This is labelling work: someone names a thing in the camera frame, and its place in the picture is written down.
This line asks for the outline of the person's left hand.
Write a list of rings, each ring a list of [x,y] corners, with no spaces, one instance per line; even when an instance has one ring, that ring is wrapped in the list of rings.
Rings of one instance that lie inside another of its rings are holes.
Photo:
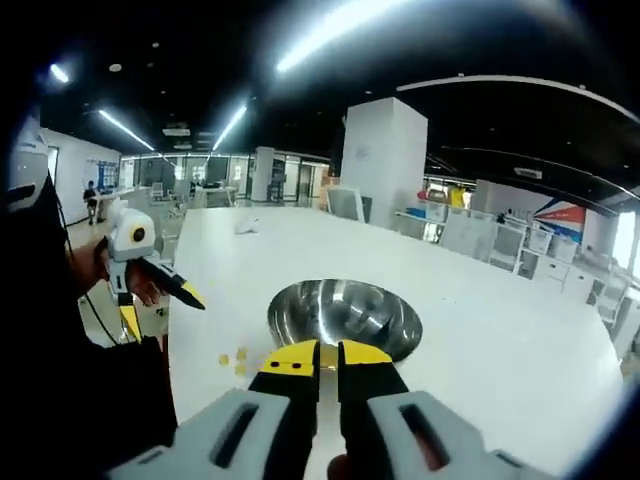
[[[76,298],[88,293],[100,281],[109,280],[109,255],[105,238],[69,250],[66,259],[71,269]],[[136,265],[127,267],[127,285],[145,306],[158,304],[165,294],[165,291]]]

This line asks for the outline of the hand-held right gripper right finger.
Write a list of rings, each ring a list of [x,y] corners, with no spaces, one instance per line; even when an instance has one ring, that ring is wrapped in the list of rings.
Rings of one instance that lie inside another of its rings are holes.
[[[338,347],[340,430],[358,479],[548,479],[500,450],[431,394],[411,391],[391,357],[364,343]]]

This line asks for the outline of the person's right hand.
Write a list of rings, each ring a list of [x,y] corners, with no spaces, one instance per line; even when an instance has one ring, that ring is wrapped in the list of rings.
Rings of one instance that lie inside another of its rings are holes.
[[[352,480],[353,468],[348,454],[340,454],[334,457],[327,466],[328,480]]]

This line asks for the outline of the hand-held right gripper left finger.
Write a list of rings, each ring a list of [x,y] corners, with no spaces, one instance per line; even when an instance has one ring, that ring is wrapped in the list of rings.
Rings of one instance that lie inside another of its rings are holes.
[[[320,345],[271,353],[246,389],[232,389],[109,479],[301,479],[317,432]]]

